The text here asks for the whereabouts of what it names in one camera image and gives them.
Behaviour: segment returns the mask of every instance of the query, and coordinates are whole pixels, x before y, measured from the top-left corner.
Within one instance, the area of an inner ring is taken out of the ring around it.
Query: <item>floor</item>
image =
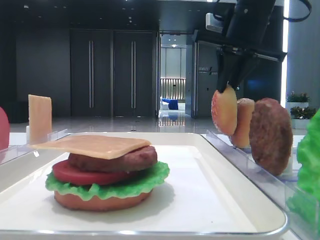
[[[27,123],[11,124],[12,133],[25,133]],[[68,117],[54,118],[53,131],[67,129],[69,133],[81,132],[158,132],[158,133],[197,133],[208,130],[218,133],[211,117],[193,119],[185,114],[185,104],[179,103],[179,110],[159,112],[159,118],[148,117]],[[305,130],[293,130],[294,135],[305,135]]]

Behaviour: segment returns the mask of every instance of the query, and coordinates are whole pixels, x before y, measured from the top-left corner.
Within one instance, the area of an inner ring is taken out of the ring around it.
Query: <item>hamburger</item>
[[[72,210],[113,211],[137,206],[170,172],[145,139],[77,135],[32,147],[70,153],[52,166],[45,187],[54,192],[60,205]]]

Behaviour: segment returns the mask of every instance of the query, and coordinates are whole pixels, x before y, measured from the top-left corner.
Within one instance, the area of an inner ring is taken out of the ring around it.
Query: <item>bottom bun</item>
[[[79,196],[73,194],[61,195],[57,191],[54,192],[55,200],[65,208],[84,211],[114,211],[128,209],[137,206],[151,195],[151,192],[141,193],[135,197],[118,198],[111,197],[105,200],[94,196],[89,201],[82,200]]]

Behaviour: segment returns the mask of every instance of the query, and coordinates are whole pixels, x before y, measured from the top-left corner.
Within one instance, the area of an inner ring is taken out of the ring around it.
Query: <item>green lettuce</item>
[[[291,212],[320,230],[316,214],[316,199],[320,201],[320,110],[310,120],[307,134],[297,146],[296,158],[302,164],[297,181],[302,191],[290,197],[287,206]]]
[[[149,193],[153,188],[165,182],[170,172],[168,164],[158,162],[151,168],[142,170],[138,176],[130,180],[112,185],[92,184],[90,186],[76,186],[71,183],[64,183],[57,180],[51,172],[45,181],[45,187],[49,191],[57,191],[61,195],[73,194],[84,201],[89,201],[97,196],[102,200],[112,197],[124,199],[139,196],[142,193]]]

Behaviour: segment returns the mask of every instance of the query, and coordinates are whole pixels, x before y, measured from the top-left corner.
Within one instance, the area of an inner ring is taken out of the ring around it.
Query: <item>doorway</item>
[[[186,114],[187,34],[162,34],[159,125],[184,126]]]

